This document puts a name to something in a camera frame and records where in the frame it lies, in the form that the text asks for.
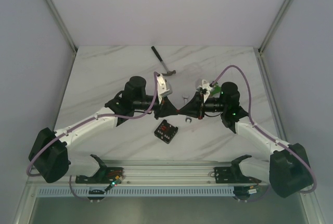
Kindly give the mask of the black fuse box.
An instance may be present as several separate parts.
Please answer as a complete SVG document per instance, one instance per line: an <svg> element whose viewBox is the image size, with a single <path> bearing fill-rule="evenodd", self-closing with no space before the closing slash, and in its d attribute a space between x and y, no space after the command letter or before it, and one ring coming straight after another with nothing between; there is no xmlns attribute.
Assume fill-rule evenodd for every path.
<svg viewBox="0 0 333 224"><path fill-rule="evenodd" d="M169 144L177 132L178 127L171 125L167 120L163 120L154 131L154 135L166 144Z"/></svg>

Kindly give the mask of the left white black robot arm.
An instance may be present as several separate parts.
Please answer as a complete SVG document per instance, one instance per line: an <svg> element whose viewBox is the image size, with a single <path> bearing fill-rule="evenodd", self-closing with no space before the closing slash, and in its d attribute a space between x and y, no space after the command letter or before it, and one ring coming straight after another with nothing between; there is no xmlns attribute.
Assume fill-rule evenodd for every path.
<svg viewBox="0 0 333 224"><path fill-rule="evenodd" d="M162 74L154 73L154 94L146 94L146 80L133 76L122 91L91 116L65 128L39 131L29 154L28 176L41 176L48 183L64 176L86 176L93 183L106 179L106 166L96 155L80 156L74 149L103 131L113 129L126 120L147 115L162 105L172 93Z"/></svg>

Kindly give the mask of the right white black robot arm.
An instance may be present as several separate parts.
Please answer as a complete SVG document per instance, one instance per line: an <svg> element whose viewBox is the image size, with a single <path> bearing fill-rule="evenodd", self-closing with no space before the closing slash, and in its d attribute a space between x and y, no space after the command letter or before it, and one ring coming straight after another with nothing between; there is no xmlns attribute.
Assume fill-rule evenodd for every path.
<svg viewBox="0 0 333 224"><path fill-rule="evenodd" d="M256 178L270 184L283 198L304 191L306 187L315 189L315 176L302 145L289 144L261 129L251 117L250 110L240 106L240 92L235 83L223 83L217 98L209 97L211 89L210 84L200 85L193 98L177 113L202 119L207 112L217 112L226 128L249 140L262 152L263 161L250 155L233 160L230 169L233 180L242 182L247 177Z"/></svg>

